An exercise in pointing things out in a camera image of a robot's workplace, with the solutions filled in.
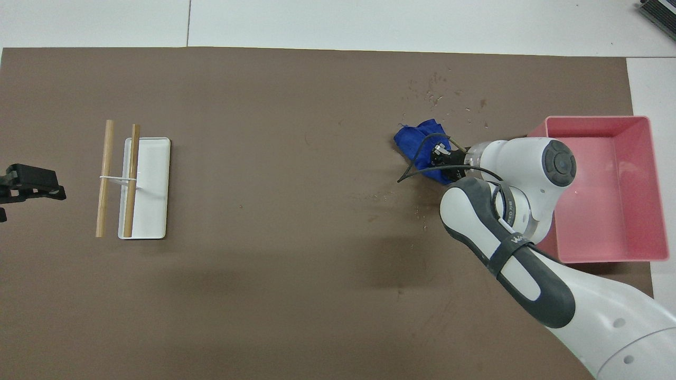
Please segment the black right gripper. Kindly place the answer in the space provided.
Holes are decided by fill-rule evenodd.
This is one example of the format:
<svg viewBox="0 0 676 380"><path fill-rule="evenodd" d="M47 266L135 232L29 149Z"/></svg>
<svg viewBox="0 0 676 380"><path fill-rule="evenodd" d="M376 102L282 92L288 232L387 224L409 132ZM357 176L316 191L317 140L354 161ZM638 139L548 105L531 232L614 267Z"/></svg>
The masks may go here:
<svg viewBox="0 0 676 380"><path fill-rule="evenodd" d="M461 172L468 170L468 164L465 161L467 152L461 149L451 150L442 142L436 144L430 152L431 167L458 166L458 168L444 168L444 170L459 170Z"/></svg>

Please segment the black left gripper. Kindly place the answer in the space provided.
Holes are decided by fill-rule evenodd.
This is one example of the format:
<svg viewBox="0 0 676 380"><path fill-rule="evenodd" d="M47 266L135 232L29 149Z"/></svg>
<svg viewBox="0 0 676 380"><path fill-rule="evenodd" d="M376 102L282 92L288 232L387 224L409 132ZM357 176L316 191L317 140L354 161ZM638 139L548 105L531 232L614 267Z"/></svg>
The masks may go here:
<svg viewBox="0 0 676 380"><path fill-rule="evenodd" d="M58 187L57 174L53 170L25 164L12 164L2 176L0 204L15 204L25 197L66 200L64 187Z"/></svg>

